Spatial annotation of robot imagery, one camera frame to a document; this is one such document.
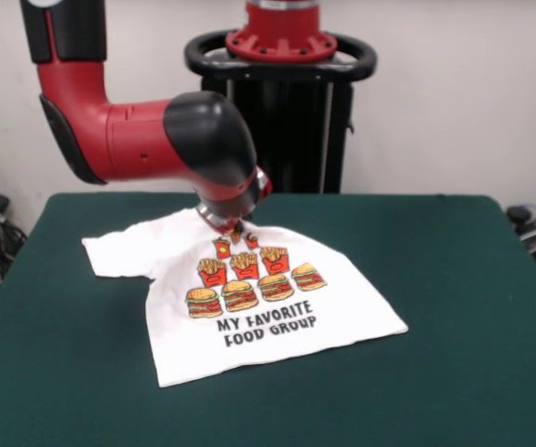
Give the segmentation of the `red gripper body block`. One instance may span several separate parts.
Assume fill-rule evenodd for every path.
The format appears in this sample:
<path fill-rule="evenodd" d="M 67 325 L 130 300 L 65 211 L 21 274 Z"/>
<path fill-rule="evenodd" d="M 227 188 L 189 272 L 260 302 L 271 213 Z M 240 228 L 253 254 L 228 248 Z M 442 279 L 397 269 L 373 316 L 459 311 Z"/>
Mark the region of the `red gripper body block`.
<path fill-rule="evenodd" d="M 272 193 L 272 183 L 262 169 L 255 169 L 251 179 L 249 185 L 232 198 L 218 200 L 200 196 L 196 206 L 198 215 L 218 233 L 234 231 L 239 222 Z"/>

